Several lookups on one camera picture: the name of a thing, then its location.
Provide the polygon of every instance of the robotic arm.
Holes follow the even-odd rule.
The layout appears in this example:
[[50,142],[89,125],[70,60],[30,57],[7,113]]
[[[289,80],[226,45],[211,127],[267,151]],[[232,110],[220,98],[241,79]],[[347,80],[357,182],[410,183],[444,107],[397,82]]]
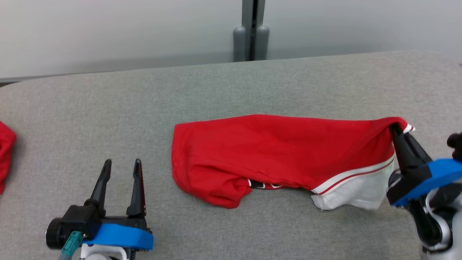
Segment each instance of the robotic arm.
[[152,250],[154,237],[146,224],[146,203],[141,160],[133,170],[132,201],[126,216],[107,217],[104,209],[111,160],[106,160],[91,197],[83,206],[72,205],[63,217],[53,219],[47,228],[50,249],[61,249],[60,260],[70,260],[82,246],[81,260],[118,260],[103,254],[118,253],[121,260],[135,260],[136,252]]
[[456,260],[462,256],[462,134],[448,145],[453,159],[433,161],[398,124],[390,127],[399,172],[389,179],[387,197],[394,207],[408,210],[422,243],[422,260]]

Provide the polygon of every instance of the green connector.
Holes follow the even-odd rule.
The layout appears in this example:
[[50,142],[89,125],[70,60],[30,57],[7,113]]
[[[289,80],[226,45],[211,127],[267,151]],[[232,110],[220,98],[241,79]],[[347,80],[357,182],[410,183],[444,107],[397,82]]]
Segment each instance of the green connector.
[[71,236],[67,239],[64,247],[61,249],[60,259],[71,259],[75,251],[82,245],[84,237],[82,232],[72,231]]

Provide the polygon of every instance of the white wall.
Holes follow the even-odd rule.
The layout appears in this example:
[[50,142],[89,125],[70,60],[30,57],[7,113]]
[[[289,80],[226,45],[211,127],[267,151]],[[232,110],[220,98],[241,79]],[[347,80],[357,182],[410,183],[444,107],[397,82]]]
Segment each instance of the white wall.
[[267,59],[432,50],[462,63],[460,0],[266,0]]
[[241,1],[2,0],[0,81],[232,61]]

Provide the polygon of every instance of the white stripe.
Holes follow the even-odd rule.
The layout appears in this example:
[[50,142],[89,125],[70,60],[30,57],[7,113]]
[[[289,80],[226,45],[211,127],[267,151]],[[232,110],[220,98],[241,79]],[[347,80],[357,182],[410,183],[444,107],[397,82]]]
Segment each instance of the white stripe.
[[353,169],[353,170],[349,170],[349,171],[337,174],[336,176],[334,176],[334,177],[328,179],[327,181],[323,182],[318,187],[314,188],[312,191],[319,194],[319,193],[325,191],[326,189],[328,189],[329,187],[331,187],[332,185],[334,185],[336,182],[338,182],[338,181],[340,181],[340,180],[342,180],[344,178],[347,178],[348,176],[359,174],[359,173],[367,173],[367,172],[376,171],[376,170],[384,167],[385,165],[389,164],[391,161],[393,161],[394,158],[395,158],[395,155],[393,155],[392,157],[390,157],[388,160],[386,160],[384,162],[381,162],[381,163],[378,163],[378,164],[375,164],[375,165],[372,165],[372,166],[359,168],[359,169]]
[[346,182],[349,182],[349,181],[354,180],[354,179],[359,178],[359,177],[371,176],[371,175],[380,174],[380,173],[386,173],[386,174],[390,175],[394,168],[395,168],[394,163],[390,163],[390,165],[388,165],[387,167],[385,167],[385,168],[383,168],[381,170],[371,172],[371,173],[368,173],[368,174],[364,174],[364,175],[356,175],[356,176],[350,177],[348,179],[345,179],[345,180],[339,182],[337,185],[332,187],[330,190],[326,191],[321,196],[326,196],[327,194],[335,191],[336,188],[340,187],[341,185],[345,184]]
[[412,126],[410,124],[407,124],[406,128],[403,130],[403,134],[409,133],[412,129]]

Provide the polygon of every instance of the gray fabric surface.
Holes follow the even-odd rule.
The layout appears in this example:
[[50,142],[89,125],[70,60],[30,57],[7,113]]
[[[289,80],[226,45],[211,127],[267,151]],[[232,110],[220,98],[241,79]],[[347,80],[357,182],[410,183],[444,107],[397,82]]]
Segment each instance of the gray fabric surface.
[[0,88],[18,135],[0,197],[0,258],[57,259],[45,230],[91,194],[113,159],[108,215],[123,215],[141,158],[152,252],[137,259],[418,259],[411,217],[386,201],[320,211],[310,192],[254,190],[237,209],[208,205],[171,177],[177,123],[265,113],[335,119],[402,116],[434,158],[462,130],[462,69],[420,51],[83,74]]

